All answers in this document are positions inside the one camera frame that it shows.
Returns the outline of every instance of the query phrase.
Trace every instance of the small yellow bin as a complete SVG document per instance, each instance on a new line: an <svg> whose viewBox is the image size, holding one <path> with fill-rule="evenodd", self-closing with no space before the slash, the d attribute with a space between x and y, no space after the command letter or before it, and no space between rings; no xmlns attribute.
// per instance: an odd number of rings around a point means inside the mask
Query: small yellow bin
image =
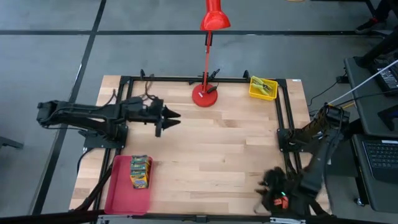
<svg viewBox="0 0 398 224"><path fill-rule="evenodd" d="M259 98L259 99L263 99L263 100L274 100L276 99L276 94L278 92L278 82L276 81L272 81L272 80L267 80L265 78L261 79L264 84L270 86L272 88L272 93L269 96L263 95L260 90L258 90L257 88L254 88L251 86L251 84L253 83L253 79L250 79L250 88L249 88L249 94L251 97L254 98Z"/></svg>

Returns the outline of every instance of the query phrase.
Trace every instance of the concrete floor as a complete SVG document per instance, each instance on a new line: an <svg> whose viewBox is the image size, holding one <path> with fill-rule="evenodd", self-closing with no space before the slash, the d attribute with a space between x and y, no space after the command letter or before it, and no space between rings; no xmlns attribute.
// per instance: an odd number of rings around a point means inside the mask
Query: concrete floor
<svg viewBox="0 0 398 224"><path fill-rule="evenodd" d="M0 30L91 30L99 5L100 0L0 0ZM362 2L226 0L223 9L230 30L353 30L371 16ZM197 0L113 0L106 3L99 30L197 30L204 10ZM388 23L393 27L396 19ZM0 35L0 136L25 144L22 150L0 150L0 217L29 212L55 137L35 121L37 103L68 99L87 41L87 35ZM97 36L77 102L95 103L103 75L136 75L143 68L156 75L196 76L203 70L203 41L201 35ZM247 69L259 77L299 78L309 100L343 74L345 57L362 55L377 42L358 36L215 35L210 70L220 68L220 77L241 77ZM338 85L310 109L348 90ZM45 213L68 209L82 145L76 131L67 132ZM338 217L398 220L356 206L352 178L331 176L329 183Z"/></svg>

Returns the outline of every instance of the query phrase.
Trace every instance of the person's shoe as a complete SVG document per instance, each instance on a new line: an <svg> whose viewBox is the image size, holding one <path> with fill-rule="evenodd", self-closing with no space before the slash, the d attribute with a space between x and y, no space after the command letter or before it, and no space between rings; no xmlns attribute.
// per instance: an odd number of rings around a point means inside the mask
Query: person's shoe
<svg viewBox="0 0 398 224"><path fill-rule="evenodd" d="M371 32L372 30L383 29L384 26L386 26L386 22L379 21L376 18L372 18L369 21L367 21L364 24L357 27L355 29L355 33L356 34L367 34L368 32Z"/></svg>

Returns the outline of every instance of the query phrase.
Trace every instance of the red lamp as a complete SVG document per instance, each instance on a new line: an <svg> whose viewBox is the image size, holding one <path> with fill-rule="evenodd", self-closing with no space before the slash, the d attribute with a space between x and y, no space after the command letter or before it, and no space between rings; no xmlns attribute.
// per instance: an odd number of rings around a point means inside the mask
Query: red lamp
<svg viewBox="0 0 398 224"><path fill-rule="evenodd" d="M206 15L200 24L200 30L208 31L206 37L205 73L203 75L203 83L197 85L192 91L192 100L198 106L211 106L216 103L218 97L217 87L207 84L208 61L212 41L211 31L224 29L230 26L231 24L229 23L228 17L221 10L221 0L206 0Z"/></svg>

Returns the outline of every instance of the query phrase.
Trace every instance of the wooden table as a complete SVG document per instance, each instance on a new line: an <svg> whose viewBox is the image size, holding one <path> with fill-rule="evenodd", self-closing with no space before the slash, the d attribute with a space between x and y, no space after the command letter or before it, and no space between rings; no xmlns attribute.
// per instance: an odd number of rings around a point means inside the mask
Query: wooden table
<svg viewBox="0 0 398 224"><path fill-rule="evenodd" d="M97 105L109 100L119 80L120 76L104 76ZM132 95L143 94L144 84L134 82ZM310 121L303 86L300 80L287 80L287 86L294 125L301 128ZM247 83L220 83L216 104L201 108L192 102L192 88L185 82L153 83L149 93L181 114L181 124L165 130L161 138L155 137L153 125L128 124L122 155L154 158L156 184L149 213L255 215L257 182L265 170L285 167L276 137L275 102L249 97ZM280 98L288 128L282 91ZM83 158L70 208L79 206L97 184L103 156L104 149L94 149ZM308 153L300 157L303 166L311 158ZM105 185L100 208L107 193ZM329 211L325 190L317 200ZM263 207L259 211L269 215Z"/></svg>

